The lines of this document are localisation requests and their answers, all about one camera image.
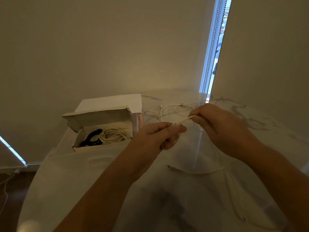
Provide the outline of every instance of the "floor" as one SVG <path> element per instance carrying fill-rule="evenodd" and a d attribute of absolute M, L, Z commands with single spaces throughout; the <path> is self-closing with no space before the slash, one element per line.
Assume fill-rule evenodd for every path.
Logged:
<path fill-rule="evenodd" d="M 0 215 L 0 231 L 16 231 L 19 214 L 35 174 L 36 172 L 21 172 L 7 182 L 6 192 L 9 197 Z M 9 175 L 7 174 L 0 174 L 0 183 L 8 177 Z M 5 183 L 0 185 L 0 211 L 6 200 L 4 185 Z"/>

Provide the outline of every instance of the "cardboard box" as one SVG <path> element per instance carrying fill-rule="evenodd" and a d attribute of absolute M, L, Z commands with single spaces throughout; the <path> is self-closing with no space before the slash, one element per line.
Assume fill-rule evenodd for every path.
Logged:
<path fill-rule="evenodd" d="M 72 148 L 75 152 L 104 150 L 113 146 L 116 148 L 120 143 L 121 145 L 127 145 L 133 137 L 133 121 L 128 106 L 73 112 L 64 114 L 62 117 L 67 119 L 68 126 L 74 132 L 78 133 L 72 143 Z M 91 132 L 97 129 L 104 130 L 112 127 L 124 129 L 127 140 L 118 143 L 79 147 L 80 143 L 85 140 Z"/>

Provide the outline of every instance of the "wall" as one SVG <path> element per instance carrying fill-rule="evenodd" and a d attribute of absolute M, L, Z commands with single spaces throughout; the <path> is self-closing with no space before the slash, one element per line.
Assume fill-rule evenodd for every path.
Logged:
<path fill-rule="evenodd" d="M 309 139 L 309 0 L 232 0 L 212 94 Z"/>
<path fill-rule="evenodd" d="M 0 135 L 28 163 L 82 99 L 198 90 L 215 0 L 0 0 Z"/>

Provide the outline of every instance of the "right hand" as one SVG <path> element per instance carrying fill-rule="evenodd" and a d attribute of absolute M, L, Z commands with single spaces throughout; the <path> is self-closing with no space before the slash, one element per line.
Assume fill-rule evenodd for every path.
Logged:
<path fill-rule="evenodd" d="M 225 154 L 242 160 L 245 155 L 263 144 L 247 129 L 244 121 L 231 112 L 206 103 L 192 110 L 189 116 L 208 134 L 210 140 Z"/>

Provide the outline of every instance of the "black cable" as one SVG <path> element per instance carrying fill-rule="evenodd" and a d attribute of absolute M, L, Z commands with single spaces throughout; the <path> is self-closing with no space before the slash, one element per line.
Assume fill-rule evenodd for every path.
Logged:
<path fill-rule="evenodd" d="M 101 140 L 98 138 L 98 140 L 95 140 L 95 141 L 91 141 L 91 138 L 93 138 L 94 136 L 96 135 L 99 135 L 100 133 L 102 133 L 103 130 L 102 129 L 97 129 L 93 132 L 91 132 L 88 137 L 86 138 L 86 140 L 82 141 L 80 144 L 79 144 L 79 147 L 85 147 L 86 145 L 87 146 L 96 146 L 96 145 L 101 145 L 102 142 Z"/>

